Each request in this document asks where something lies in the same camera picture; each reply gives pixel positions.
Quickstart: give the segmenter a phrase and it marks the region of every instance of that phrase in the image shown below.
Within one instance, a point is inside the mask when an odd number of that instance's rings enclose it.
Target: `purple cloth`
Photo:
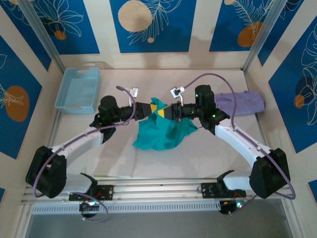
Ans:
[[[254,114],[264,111],[265,105],[261,95],[255,91],[244,91],[236,93],[237,109],[236,115]],[[228,115],[232,116],[233,112],[233,95],[232,93],[220,93],[215,96],[216,106]]]

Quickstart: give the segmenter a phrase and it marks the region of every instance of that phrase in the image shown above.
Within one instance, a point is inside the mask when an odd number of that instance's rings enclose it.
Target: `purple cable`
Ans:
[[[216,73],[204,73],[202,75],[199,75],[197,78],[195,78],[193,81],[191,81],[189,84],[187,84],[184,89],[188,88],[189,86],[191,86],[194,82],[196,82],[198,79],[200,79],[201,77],[203,76],[206,76],[206,75],[212,75],[212,76],[216,76],[218,78],[221,78],[227,85],[228,87],[230,88],[231,92],[232,92],[232,95],[233,95],[233,100],[234,100],[234,106],[233,106],[233,112],[232,112],[232,117],[231,117],[231,125],[232,125],[232,128],[233,130],[235,130],[239,135],[241,135],[243,138],[245,138],[247,141],[249,141],[254,147],[258,148],[258,145],[253,141],[251,140],[248,136],[246,136],[244,133],[242,133],[241,131],[239,131],[238,129],[235,129],[235,125],[234,125],[234,116],[235,116],[235,113],[236,113],[236,110],[237,110],[237,98],[236,98],[236,95],[235,95],[235,92],[232,88],[232,86],[230,85],[230,83],[224,78],[222,77],[221,75],[219,74],[216,74]],[[262,148],[259,150],[261,151],[265,156],[268,157],[268,159],[274,164],[274,166],[277,168],[277,170],[280,172],[280,174],[282,175],[282,177],[285,179],[287,185],[289,186],[291,192],[292,192],[292,196],[289,197],[287,195],[284,195],[282,193],[279,193],[279,192],[276,192],[275,194],[277,195],[280,195],[284,198],[288,198],[290,200],[294,200],[296,198],[296,193],[295,193],[295,190],[294,190],[294,187],[293,185],[291,184],[291,181],[288,179],[288,177],[286,176],[286,174],[283,172],[283,170],[281,169],[281,167],[274,161],[274,159],[267,153],[265,152]],[[253,198],[251,198],[250,200],[248,200],[245,205],[243,207],[245,207],[246,205],[248,205],[251,201],[253,201],[257,196],[255,195]]]
[[[105,221],[105,220],[108,218],[109,212],[108,212],[107,207],[106,207],[102,202],[100,202],[98,199],[95,199],[94,197],[89,196],[89,195],[87,195],[87,194],[85,194],[85,193],[82,193],[82,192],[75,192],[75,194],[80,195],[80,196],[84,196],[84,197],[89,198],[89,199],[91,199],[91,200],[97,201],[97,202],[98,202],[100,205],[102,205],[103,208],[106,210],[106,213],[107,213],[107,214],[105,215],[104,218],[101,218],[101,219],[98,219],[98,220],[90,220],[90,219],[86,219],[86,218],[84,217],[84,209],[83,209],[80,215],[82,216],[82,218],[83,218],[84,221],[88,221],[88,222],[103,222],[103,221]]]
[[[54,156],[57,155],[60,151],[62,151],[63,149],[65,149],[66,147],[68,147],[69,145],[71,145],[72,143],[74,143],[75,141],[77,141],[77,140],[79,140],[79,139],[85,137],[86,135],[90,135],[90,134],[92,134],[92,133],[95,133],[96,131],[100,131],[100,130],[104,130],[104,129],[109,129],[109,128],[114,128],[114,127],[117,127],[117,126],[120,126],[120,125],[126,125],[126,123],[128,123],[128,122],[134,117],[135,110],[136,110],[136,105],[135,105],[134,98],[132,97],[132,95],[130,94],[130,92],[128,92],[125,88],[123,88],[123,87],[121,87],[121,86],[117,86],[116,88],[117,88],[118,90],[120,90],[120,91],[126,92],[126,93],[129,95],[129,97],[131,98],[132,103],[133,103],[133,112],[132,112],[131,116],[130,116],[126,121],[121,122],[121,123],[119,123],[119,124],[104,126],[104,127],[101,127],[101,128],[98,128],[98,129],[95,129],[95,130],[92,130],[92,131],[89,131],[87,134],[81,134],[81,135],[77,136],[76,138],[74,138],[73,140],[71,140],[71,141],[69,141],[68,143],[66,143],[63,148],[59,148],[58,150],[56,150],[56,151],[48,158],[48,160],[46,160],[46,162],[45,162],[45,163],[43,164],[43,166],[41,167],[41,169],[40,169],[38,175],[36,176],[35,181],[34,181],[34,184],[33,184],[33,190],[32,190],[33,196],[35,196],[35,197],[42,197],[42,196],[44,196],[44,194],[40,194],[40,195],[37,195],[37,194],[36,194],[36,187],[37,187],[37,185],[38,185],[39,179],[40,179],[40,177],[41,177],[41,175],[42,175],[44,169],[45,169],[46,166],[50,163],[50,161],[54,158]]]

